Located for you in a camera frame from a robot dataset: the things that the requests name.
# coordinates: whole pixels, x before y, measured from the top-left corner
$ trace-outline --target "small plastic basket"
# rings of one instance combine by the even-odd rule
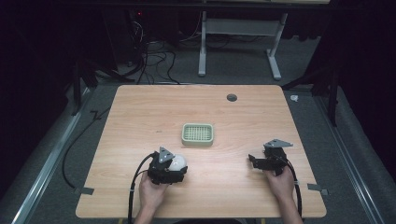
[[[181,140],[184,146],[210,147],[213,144],[213,126],[206,123],[183,125]]]

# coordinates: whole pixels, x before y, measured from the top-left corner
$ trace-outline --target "black cord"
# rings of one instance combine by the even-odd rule
[[[229,38],[230,38],[232,41],[235,41],[235,42],[242,42],[242,43],[252,43],[252,42],[259,41],[260,39],[263,38],[262,35],[256,35],[255,37],[253,37],[253,38],[250,39],[250,40],[242,40],[242,39],[238,39],[238,38],[233,38],[234,36],[238,36],[238,35],[230,35]]]
[[[165,49],[165,41],[163,41],[163,40],[154,40],[154,41],[147,43],[147,45],[154,45],[154,44],[161,44],[161,46],[157,49],[151,49],[150,51],[148,51],[148,53]]]
[[[172,55],[173,55],[173,58],[172,58],[172,63],[171,63],[171,65],[168,67],[168,69],[167,69],[167,71],[166,71],[167,77],[163,77],[163,76],[161,76],[160,72],[158,71],[158,65],[159,65],[160,63],[163,63],[163,62],[166,61],[167,53],[172,54]],[[178,82],[177,80],[173,79],[173,78],[171,77],[171,75],[170,75],[170,71],[172,70],[173,66],[175,65],[175,60],[176,60],[176,54],[175,54],[173,51],[166,50],[166,51],[151,52],[151,53],[149,54],[149,56],[150,56],[150,57],[158,57],[158,58],[160,58],[160,60],[159,60],[158,62],[156,62],[155,65],[156,65],[157,74],[158,74],[161,78],[167,79],[167,80],[170,80],[170,81],[173,81],[173,82],[175,82],[177,85],[180,85],[180,82]]]
[[[96,63],[96,62],[88,60],[88,59],[81,59],[80,62],[83,63],[83,65],[90,67],[91,70],[95,69],[95,70],[103,71],[107,75],[117,79],[118,81],[122,81],[122,82],[134,82],[134,79],[129,79],[127,76],[129,76],[132,73],[135,73],[135,71],[139,70],[141,68],[141,64],[142,64],[139,61],[139,64],[132,71],[128,72],[125,75],[120,75],[117,72],[115,72],[111,69],[107,69],[107,68],[103,67],[102,65],[100,65],[99,63]]]
[[[148,84],[153,85],[155,83],[154,76],[148,72],[145,72],[145,75],[146,75],[146,79],[148,80]]]
[[[156,63],[148,63],[147,66],[154,66],[154,65],[158,66],[159,63],[165,61],[165,59],[166,59],[166,54],[163,57],[160,55],[155,55],[155,54],[151,55],[151,54],[152,53],[149,54],[150,57],[159,58],[160,60]]]
[[[222,48],[226,47],[226,46],[230,43],[230,38],[224,37],[223,39],[221,39],[221,40],[219,40],[219,41],[215,40],[215,41],[218,42],[218,43],[220,43],[220,42],[223,41],[223,40],[225,40],[225,43],[223,43],[221,46],[218,46],[218,47],[210,46],[209,43],[208,43],[208,41],[206,41],[206,46],[207,46],[208,48],[210,48],[210,49],[222,49]]]
[[[291,165],[290,161],[288,161],[288,166],[291,170],[291,173],[293,174],[294,178],[294,187],[296,188],[296,194],[297,194],[297,209],[298,209],[298,214],[300,214],[300,217],[303,217],[303,200],[301,199],[301,192],[300,192],[300,186],[297,183],[297,176],[294,171],[293,166]]]
[[[288,159],[285,158],[285,160],[283,160],[283,158],[280,158],[277,155],[274,155],[274,157],[280,159],[285,163],[285,165],[289,166],[291,173],[293,174],[294,187],[296,189],[296,195],[297,195],[297,210],[298,210],[298,214],[300,214],[300,217],[303,218],[303,200],[301,198],[300,186],[298,184],[297,175],[294,171],[294,167],[291,165],[291,162]]]
[[[145,48],[144,51],[145,51],[146,53],[145,53],[145,57],[142,58],[142,63],[143,63],[142,72],[140,73],[140,76],[139,76],[139,79],[138,79],[137,82],[136,82],[136,85],[139,85],[139,84],[140,84],[140,80],[142,79],[142,76],[143,76],[143,74],[145,73],[146,67],[147,67],[147,65],[148,65],[148,57],[149,57],[149,55],[148,55],[148,46],[145,46],[144,48]]]
[[[136,172],[134,173],[134,179],[132,180],[131,183],[131,188],[129,191],[129,207],[128,207],[128,224],[132,224],[132,209],[134,208],[134,186],[135,186],[135,181],[137,177],[142,174],[145,171],[139,172],[140,169],[142,168],[143,164],[149,159],[149,158],[154,158],[155,152],[149,154],[145,159],[140,162],[140,165],[137,167]]]
[[[190,39],[186,39],[183,41],[179,41],[180,45],[184,45],[184,46],[188,46],[188,47],[194,47],[194,46],[198,46],[201,44],[201,39],[197,39],[198,36],[194,37],[194,38],[190,38]]]
[[[72,148],[72,146],[77,142],[77,140],[97,121],[97,120],[99,120],[99,119],[101,119],[102,118],[102,116],[110,109],[110,107],[109,108],[107,108],[105,111],[103,111],[101,114],[99,114],[99,116],[97,116],[96,118],[94,118],[92,121],[91,121],[91,123],[89,123],[85,128],[84,128],[84,130],[82,130],[82,132],[73,140],[73,142],[70,144],[70,146],[67,148],[67,150],[66,150],[66,152],[64,153],[64,158],[63,158],[63,161],[62,161],[62,176],[64,177],[64,182],[66,182],[66,184],[70,187],[70,188],[72,188],[72,189],[76,189],[77,187],[74,185],[74,184],[72,184],[68,179],[67,179],[67,176],[66,176],[66,171],[65,171],[65,165],[66,165],[66,158],[67,158],[67,155],[68,155],[68,153],[69,153],[69,151],[70,151],[70,149]]]

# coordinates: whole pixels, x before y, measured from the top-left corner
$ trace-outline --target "metal bracket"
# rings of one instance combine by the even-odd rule
[[[175,157],[174,154],[172,154],[172,152],[168,151],[166,148],[164,147],[160,147],[160,157],[159,157],[159,162],[160,163],[164,163],[166,161],[170,161]]]
[[[274,139],[271,142],[264,144],[264,147],[292,147],[292,143],[288,143],[279,139]]]

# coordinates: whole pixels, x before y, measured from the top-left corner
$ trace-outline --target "human hand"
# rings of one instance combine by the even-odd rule
[[[271,191],[279,202],[280,215],[285,224],[303,224],[293,200],[294,178],[289,166],[285,166],[281,175],[275,176],[272,171],[264,171],[270,182]]]
[[[155,185],[149,179],[147,172],[142,174],[142,180],[139,185],[140,210],[137,213],[134,224],[151,223],[155,212],[163,202],[168,186],[168,184]]]
[[[163,202],[163,198],[168,186],[168,184],[153,184],[148,176],[148,173],[144,172],[139,185],[140,206],[145,209],[156,211]]]
[[[292,199],[294,178],[289,166],[285,166],[281,175],[275,176],[273,171],[264,171],[270,183],[271,191],[278,200]]]

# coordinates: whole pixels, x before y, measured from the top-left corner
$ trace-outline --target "table surface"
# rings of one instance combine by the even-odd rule
[[[227,100],[230,93],[235,102]],[[184,146],[185,123],[212,124],[213,145]],[[284,149],[301,183],[303,216],[324,217],[320,193],[307,189],[316,180],[280,87],[121,86],[85,183],[93,195],[80,196],[77,216],[127,217],[134,172],[163,146],[183,155],[189,168],[183,182],[168,188],[156,217],[280,217],[266,177],[248,160],[263,158],[263,144],[275,138],[293,143]],[[133,216],[138,210],[136,191]]]

